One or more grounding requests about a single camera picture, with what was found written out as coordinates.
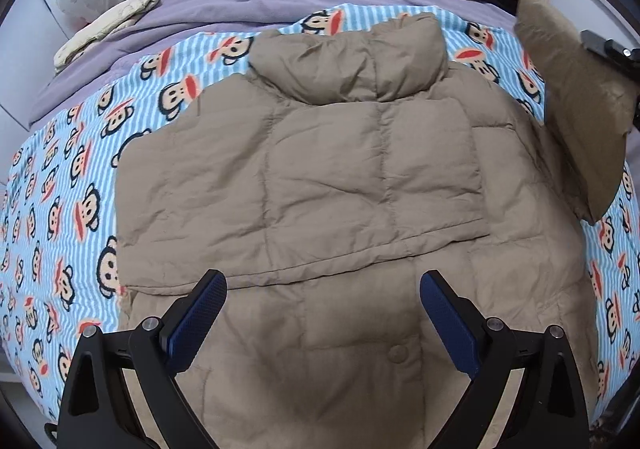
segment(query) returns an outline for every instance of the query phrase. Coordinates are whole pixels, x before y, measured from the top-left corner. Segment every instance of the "brown cloth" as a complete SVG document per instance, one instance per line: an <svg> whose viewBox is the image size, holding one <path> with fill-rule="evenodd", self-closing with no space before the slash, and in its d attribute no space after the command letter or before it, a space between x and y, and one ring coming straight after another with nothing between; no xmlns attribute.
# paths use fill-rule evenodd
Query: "brown cloth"
<svg viewBox="0 0 640 449"><path fill-rule="evenodd" d="M487 317L561 325L592 411L594 294L554 137L448 61L430 14L334 36L268 31L249 62L127 146L116 178L121 328L162 315L207 269L227 277L178 378L217 444L428 447L468 384L420 305L429 269Z"/></svg>

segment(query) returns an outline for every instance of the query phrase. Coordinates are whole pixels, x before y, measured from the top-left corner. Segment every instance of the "puffer jacket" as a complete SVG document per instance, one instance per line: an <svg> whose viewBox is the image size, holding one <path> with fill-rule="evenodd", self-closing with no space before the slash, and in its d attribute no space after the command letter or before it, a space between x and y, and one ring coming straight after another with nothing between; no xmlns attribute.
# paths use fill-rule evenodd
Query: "puffer jacket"
<svg viewBox="0 0 640 449"><path fill-rule="evenodd" d="M216 443L426 448L468 384L420 305L430 269L514 329L561 325L591 410L594 294L544 127L448 61L426 13L265 32L249 62L132 142L116 181L121 328L162 315L207 269L226 275L225 307L177 379Z"/></svg>

